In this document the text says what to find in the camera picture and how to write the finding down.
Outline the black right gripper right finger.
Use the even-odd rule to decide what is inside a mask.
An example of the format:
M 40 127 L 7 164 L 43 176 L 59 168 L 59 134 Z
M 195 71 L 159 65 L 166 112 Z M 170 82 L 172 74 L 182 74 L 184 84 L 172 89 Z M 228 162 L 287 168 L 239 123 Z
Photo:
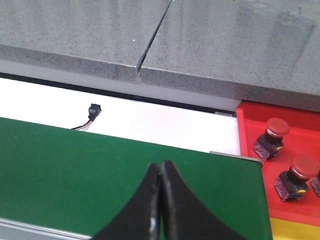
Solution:
M 161 207 L 167 240 L 244 240 L 192 192 L 175 163 L 161 164 Z

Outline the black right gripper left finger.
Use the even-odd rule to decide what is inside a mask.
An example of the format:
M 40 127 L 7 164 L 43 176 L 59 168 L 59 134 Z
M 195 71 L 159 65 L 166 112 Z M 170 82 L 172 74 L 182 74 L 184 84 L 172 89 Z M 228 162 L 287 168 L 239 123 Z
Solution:
M 135 193 L 93 240 L 158 240 L 160 238 L 160 180 L 156 163 L 148 165 Z

